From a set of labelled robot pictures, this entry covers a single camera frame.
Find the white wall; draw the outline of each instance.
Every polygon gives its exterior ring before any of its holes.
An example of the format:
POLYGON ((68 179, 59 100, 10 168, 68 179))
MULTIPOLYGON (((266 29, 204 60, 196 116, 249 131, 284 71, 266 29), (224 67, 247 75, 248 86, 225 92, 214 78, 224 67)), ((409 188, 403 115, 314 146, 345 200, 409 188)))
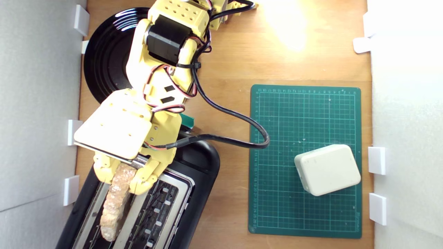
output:
POLYGON ((368 0, 377 14, 371 38, 373 144, 386 147, 387 226, 376 249, 443 248, 443 3, 368 0))
POLYGON ((0 248, 53 248, 72 209, 67 122, 78 118, 86 0, 0 0, 0 248))

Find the white box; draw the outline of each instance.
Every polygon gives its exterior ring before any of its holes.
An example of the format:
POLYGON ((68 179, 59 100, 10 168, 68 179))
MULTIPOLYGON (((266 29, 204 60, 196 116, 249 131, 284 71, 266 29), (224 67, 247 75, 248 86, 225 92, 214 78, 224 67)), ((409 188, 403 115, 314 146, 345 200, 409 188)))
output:
POLYGON ((361 181, 352 150, 345 144, 333 144, 297 155, 294 162, 303 188, 315 196, 361 181))

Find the black cable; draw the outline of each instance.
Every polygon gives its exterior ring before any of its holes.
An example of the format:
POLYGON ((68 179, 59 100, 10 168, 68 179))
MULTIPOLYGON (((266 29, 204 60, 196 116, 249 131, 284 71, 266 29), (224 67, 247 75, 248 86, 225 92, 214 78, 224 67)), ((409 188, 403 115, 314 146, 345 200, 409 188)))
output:
POLYGON ((220 17, 224 17, 224 16, 232 15, 232 14, 237 14, 240 12, 245 12, 245 11, 252 10, 255 8, 255 3, 251 2, 251 1, 248 1, 248 0, 235 0, 235 1, 238 3, 241 3, 241 4, 246 4, 247 6, 244 6, 241 8, 225 10, 223 12, 220 12, 220 13, 217 13, 217 14, 211 16, 211 18, 209 20, 213 21, 213 20, 220 18, 220 17))
MULTIPOLYGON (((192 61, 195 62, 200 55, 207 50, 207 48, 210 47, 210 43, 211 43, 211 33, 209 30, 207 30, 206 32, 206 36, 207 36, 207 42, 196 51, 196 53, 194 54, 192 61)), ((245 148, 251 148, 251 149, 264 149, 266 148, 269 143, 270 143, 270 138, 269 138, 269 134, 268 132, 263 128, 263 126, 261 126, 257 121, 253 120, 252 118, 245 116, 241 113, 232 111, 230 109, 227 109, 225 107, 222 107, 216 103, 214 103, 207 95, 206 93, 203 91, 203 88, 200 85, 200 81, 198 80, 198 76, 197 76, 197 69, 191 68, 191 75, 192 78, 194 79, 194 84, 197 87, 197 91, 200 93, 200 95, 203 97, 203 99, 212 107, 214 107, 215 109, 229 114, 231 116, 234 116, 236 118, 239 118, 243 121, 248 122, 250 125, 252 125, 254 128, 256 128, 260 134, 263 136, 264 141, 262 143, 250 143, 250 142, 244 142, 241 140, 237 140, 234 138, 229 138, 229 137, 224 137, 224 136, 217 136, 217 135, 212 135, 212 134, 201 134, 201 135, 197 135, 197 136, 191 136, 191 137, 187 137, 187 138, 183 138, 180 140, 177 140, 174 143, 170 143, 170 144, 165 144, 165 145, 156 145, 157 148, 166 148, 166 149, 170 149, 170 148, 174 148, 174 147, 183 147, 186 146, 188 144, 191 143, 195 143, 197 141, 202 141, 202 140, 213 140, 213 141, 217 141, 217 142, 222 142, 222 143, 226 143, 226 144, 231 144, 231 145, 235 145, 235 146, 240 146, 240 147, 245 147, 245 148)))

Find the wire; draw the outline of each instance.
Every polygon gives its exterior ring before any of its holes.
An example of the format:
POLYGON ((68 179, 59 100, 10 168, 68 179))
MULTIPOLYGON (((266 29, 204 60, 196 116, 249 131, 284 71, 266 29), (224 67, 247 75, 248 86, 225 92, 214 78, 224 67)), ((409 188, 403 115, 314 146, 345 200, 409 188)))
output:
POLYGON ((211 16, 211 18, 209 20, 213 21, 213 20, 220 18, 220 17, 245 12, 245 11, 252 10, 255 8, 255 3, 251 2, 251 1, 248 1, 248 0, 235 0, 235 1, 238 3, 241 3, 241 4, 246 4, 246 6, 241 7, 241 8, 225 10, 223 12, 217 13, 217 14, 211 16))
MULTIPOLYGON (((210 17, 210 20, 215 20, 217 18, 223 17, 225 15, 231 15, 231 14, 235 14, 235 13, 240 13, 240 12, 244 12, 244 11, 248 11, 251 9, 255 8, 255 4, 253 2, 247 1, 247 0, 236 0, 237 2, 241 3, 241 4, 246 4, 247 6, 241 7, 241 8, 236 8, 236 9, 232 9, 232 10, 227 10, 227 11, 223 11, 221 13, 218 13, 214 16, 210 17)), ((212 46, 211 46, 211 32, 209 30, 209 26, 206 27, 206 34, 205 34, 205 38, 206 38, 206 42, 203 43, 203 45, 201 47, 199 47, 197 49, 197 51, 195 52, 193 58, 192 58, 192 62, 191 64, 195 64, 198 61, 198 58, 200 57, 201 54, 203 53, 209 53, 212 51, 212 46)), ((240 147, 245 147, 245 148, 251 148, 251 149, 264 149, 266 147, 268 147, 269 143, 270 143, 270 137, 268 132, 266 131, 266 129, 263 128, 262 125, 260 125, 257 121, 253 120, 252 118, 245 116, 241 113, 235 112, 233 110, 227 109, 225 107, 222 107, 218 104, 216 104, 215 102, 213 102, 207 95, 206 93, 203 91, 203 88, 200 85, 200 81, 198 80, 198 76, 197 76, 197 69, 195 67, 192 67, 191 69, 191 75, 193 78, 193 86, 195 87, 196 90, 200 93, 200 95, 202 96, 202 98, 212 107, 214 107, 215 109, 229 114, 231 116, 234 116, 236 118, 239 118, 243 121, 246 121, 247 123, 249 123, 251 126, 253 126, 255 129, 257 129, 260 134, 263 136, 264 141, 261 143, 250 143, 250 142, 245 142, 245 141, 241 141, 241 140, 237 140, 234 138, 230 138, 230 137, 225 137, 225 136, 217 136, 217 135, 213 135, 213 134, 201 134, 201 135, 196 135, 196 136, 190 136, 190 137, 186 137, 180 140, 175 141, 174 143, 170 143, 170 144, 164 144, 164 145, 156 145, 156 146, 152 146, 147 144, 150 148, 153 148, 155 150, 164 150, 164 149, 170 149, 170 148, 179 148, 179 147, 183 147, 186 146, 188 144, 191 143, 195 143, 198 141, 202 141, 202 140, 214 140, 214 141, 218 141, 218 142, 222 142, 222 143, 226 143, 226 144, 231 144, 231 145, 235 145, 235 146, 240 146, 240 147)), ((174 85, 176 87, 178 87, 175 82, 172 80, 171 76, 170 76, 171 81, 174 83, 174 85)))
MULTIPOLYGON (((206 36, 207 36, 207 42, 199 50, 197 50, 197 52, 194 54, 193 61, 196 61, 199 58, 199 56, 207 48, 209 48, 210 43, 211 43, 211 33, 210 33, 209 29, 206 33, 206 36)), ((214 107, 215 109, 217 109, 223 113, 229 114, 231 116, 237 117, 243 121, 248 122, 250 125, 252 125, 254 128, 256 128, 260 132, 260 134, 263 136, 264 141, 262 143, 250 143, 250 142, 245 142, 245 141, 241 141, 241 140, 237 140, 237 139, 229 138, 229 137, 224 137, 224 136, 217 136, 217 135, 212 135, 212 134, 201 134, 201 135, 197 135, 197 136, 183 138, 183 139, 177 140, 174 143, 165 144, 165 145, 157 145, 158 148, 165 148, 165 149, 170 149, 170 148, 174 148, 174 147, 179 148, 179 147, 183 147, 188 144, 195 143, 195 142, 202 141, 202 140, 213 140, 213 141, 217 141, 217 142, 222 142, 222 143, 226 143, 226 144, 231 144, 231 145, 245 147, 245 148, 251 148, 251 149, 264 149, 269 145, 269 143, 270 143, 269 134, 263 128, 262 125, 260 125, 257 121, 253 120, 252 118, 250 118, 248 116, 245 116, 241 113, 232 111, 230 109, 222 107, 222 106, 216 104, 215 102, 213 102, 206 95, 206 93, 203 91, 203 88, 200 85, 200 81, 198 80, 196 68, 191 68, 191 75, 194 79, 194 84, 197 87, 197 91, 200 93, 200 95, 203 97, 203 99, 210 106, 214 107)))
POLYGON ((174 80, 173 80, 172 77, 171 77, 171 74, 168 72, 168 68, 169 68, 169 67, 167 67, 167 68, 165 67, 164 69, 165 69, 166 74, 168 75, 169 79, 170 79, 171 82, 172 82, 172 86, 173 86, 177 91, 179 91, 181 94, 183 94, 183 95, 185 96, 185 98, 193 98, 193 97, 195 97, 195 96, 197 95, 197 89, 196 89, 196 87, 195 87, 195 84, 192 82, 192 84, 191 84, 191 94, 188 94, 187 92, 183 91, 183 90, 180 88, 180 86, 177 85, 177 83, 174 82, 174 80))
POLYGON ((211 0, 206 0, 206 2, 209 5, 209 9, 211 9, 211 11, 212 11, 212 9, 214 8, 214 6, 212 5, 212 1, 211 0))

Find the green cutting mat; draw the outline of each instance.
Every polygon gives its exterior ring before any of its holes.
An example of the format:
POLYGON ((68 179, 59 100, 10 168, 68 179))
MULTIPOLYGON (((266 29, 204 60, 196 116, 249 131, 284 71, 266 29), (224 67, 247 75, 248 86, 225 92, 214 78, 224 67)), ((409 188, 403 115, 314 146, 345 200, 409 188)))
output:
MULTIPOLYGON (((271 143, 250 152, 249 231, 361 238, 361 183, 315 197, 303 189, 294 165, 297 154, 347 144, 361 173, 360 89, 254 85, 251 116, 271 143)), ((250 136, 263 140, 255 129, 250 136)))

